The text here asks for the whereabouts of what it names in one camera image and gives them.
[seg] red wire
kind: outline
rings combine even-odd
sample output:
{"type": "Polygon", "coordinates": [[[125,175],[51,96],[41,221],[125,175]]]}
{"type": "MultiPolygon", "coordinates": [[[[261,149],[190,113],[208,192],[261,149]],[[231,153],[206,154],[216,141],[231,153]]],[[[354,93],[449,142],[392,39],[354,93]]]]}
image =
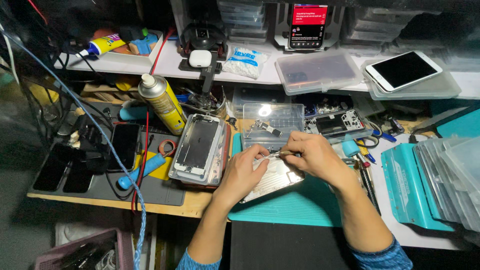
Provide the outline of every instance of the red wire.
{"type": "Polygon", "coordinates": [[[42,17],[43,21],[45,22],[46,25],[48,25],[47,19],[45,19],[45,16],[38,10],[38,8],[33,4],[32,0],[28,0],[28,2],[32,5],[33,9],[42,17]]]}
{"type": "Polygon", "coordinates": [[[150,73],[150,75],[152,75],[154,72],[155,72],[155,67],[156,67],[156,62],[158,61],[158,57],[160,56],[160,52],[162,51],[162,48],[163,48],[163,45],[165,44],[165,42],[168,40],[168,38],[175,32],[175,29],[170,29],[167,33],[167,35],[165,36],[165,39],[163,40],[162,42],[162,46],[160,46],[160,50],[158,50],[158,54],[156,55],[156,58],[155,58],[155,62],[153,63],[153,68],[152,68],[152,72],[150,73]]]}
{"type": "MultiPolygon", "coordinates": [[[[145,163],[147,161],[147,151],[148,151],[148,108],[147,108],[147,124],[145,125],[146,126],[146,132],[145,132],[145,151],[144,151],[144,159],[142,161],[142,166],[140,168],[140,171],[139,171],[139,178],[138,178],[138,181],[137,181],[137,185],[140,185],[140,182],[142,181],[142,178],[143,178],[143,174],[144,174],[144,171],[145,171],[145,163]]],[[[137,191],[135,190],[134,193],[133,193],[133,197],[132,197],[132,205],[131,205],[131,208],[132,208],[132,212],[135,214],[135,198],[137,197],[137,191]]]]}

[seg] pink basket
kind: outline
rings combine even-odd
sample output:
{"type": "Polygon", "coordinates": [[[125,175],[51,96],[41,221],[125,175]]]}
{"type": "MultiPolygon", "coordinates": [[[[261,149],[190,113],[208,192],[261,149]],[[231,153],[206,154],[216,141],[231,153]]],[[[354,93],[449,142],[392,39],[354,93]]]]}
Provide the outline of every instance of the pink basket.
{"type": "Polygon", "coordinates": [[[74,252],[87,243],[101,243],[105,239],[115,237],[115,235],[117,237],[119,247],[118,251],[120,256],[120,269],[132,270],[133,248],[131,234],[122,232],[117,228],[111,228],[52,248],[36,258],[35,270],[60,270],[59,258],[74,252]]]}

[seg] teal machine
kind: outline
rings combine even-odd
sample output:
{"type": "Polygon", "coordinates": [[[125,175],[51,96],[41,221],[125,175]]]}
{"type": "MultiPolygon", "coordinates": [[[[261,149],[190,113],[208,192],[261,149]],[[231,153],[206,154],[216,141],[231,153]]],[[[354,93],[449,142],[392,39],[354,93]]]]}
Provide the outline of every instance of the teal machine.
{"type": "MultiPolygon", "coordinates": [[[[466,109],[452,119],[452,115],[434,123],[432,129],[442,137],[476,137],[480,110],[466,109]]],[[[390,206],[399,223],[415,224],[432,230],[453,231],[454,224],[440,221],[439,210],[428,185],[415,144],[400,144],[382,153],[390,206]]]]}

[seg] blue patterned sleeve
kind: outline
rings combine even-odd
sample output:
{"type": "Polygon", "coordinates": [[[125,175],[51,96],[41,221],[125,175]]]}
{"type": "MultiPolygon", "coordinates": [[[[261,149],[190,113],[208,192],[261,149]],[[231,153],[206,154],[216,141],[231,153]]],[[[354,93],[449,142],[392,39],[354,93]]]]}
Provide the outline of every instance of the blue patterned sleeve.
{"type": "Polygon", "coordinates": [[[395,236],[392,244],[379,252],[361,252],[350,248],[353,256],[357,259],[358,266],[365,270],[410,270],[413,268],[412,261],[407,257],[395,236]]]}
{"type": "Polygon", "coordinates": [[[190,255],[188,255],[188,248],[185,250],[185,253],[183,253],[183,256],[180,260],[179,265],[177,266],[177,270],[218,270],[218,267],[220,267],[220,260],[216,263],[212,264],[202,264],[194,261],[190,255]]]}

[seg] blue braided cable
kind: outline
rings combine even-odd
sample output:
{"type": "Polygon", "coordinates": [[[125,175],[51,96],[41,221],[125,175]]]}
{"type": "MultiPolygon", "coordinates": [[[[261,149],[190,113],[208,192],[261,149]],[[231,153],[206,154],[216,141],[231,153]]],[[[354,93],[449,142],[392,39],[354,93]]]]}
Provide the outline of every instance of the blue braided cable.
{"type": "Polygon", "coordinates": [[[40,65],[42,65],[47,71],[48,73],[50,73],[60,84],[61,86],[63,87],[63,89],[65,89],[65,91],[70,94],[70,96],[72,96],[73,100],[75,100],[75,103],[78,107],[82,108],[86,115],[88,115],[88,117],[92,120],[92,122],[95,124],[95,126],[97,126],[97,128],[100,130],[101,134],[103,135],[103,137],[107,140],[107,144],[108,146],[112,149],[112,153],[113,153],[113,156],[115,157],[115,159],[117,160],[118,164],[120,165],[121,169],[125,172],[125,174],[127,174],[128,176],[128,179],[132,182],[133,184],[133,187],[135,188],[135,190],[137,191],[138,193],[138,198],[140,200],[140,206],[142,207],[142,225],[140,226],[140,234],[138,236],[138,242],[137,242],[137,249],[135,250],[135,257],[133,259],[133,269],[134,270],[139,270],[140,269],[140,253],[142,251],[142,245],[144,243],[144,236],[145,236],[145,226],[146,226],[146,217],[147,217],[147,213],[146,213],[146,210],[145,210],[145,203],[144,203],[144,198],[142,197],[142,193],[140,193],[140,189],[138,188],[137,184],[135,183],[135,181],[132,179],[132,177],[130,176],[130,174],[128,173],[127,169],[125,168],[125,166],[123,165],[123,163],[120,161],[120,158],[118,157],[117,155],[117,152],[115,151],[115,149],[113,148],[113,145],[112,143],[110,142],[108,136],[105,134],[105,132],[102,130],[102,128],[100,127],[100,125],[95,121],[95,119],[93,119],[92,115],[87,111],[87,109],[82,105],[82,103],[78,100],[78,98],[75,96],[75,94],[73,92],[70,91],[70,89],[60,80],[60,78],[58,78],[55,73],[53,73],[53,71],[51,71],[37,56],[35,56],[31,51],[29,51],[25,46],[23,46],[20,42],[18,42],[17,40],[15,40],[14,38],[12,38],[7,32],[3,31],[0,29],[0,31],[2,32],[2,34],[4,34],[6,37],[8,37],[11,41],[13,41],[17,46],[19,46],[20,48],[22,48],[25,52],[27,52],[33,59],[35,59],[35,61],[37,61],[40,65]]]}

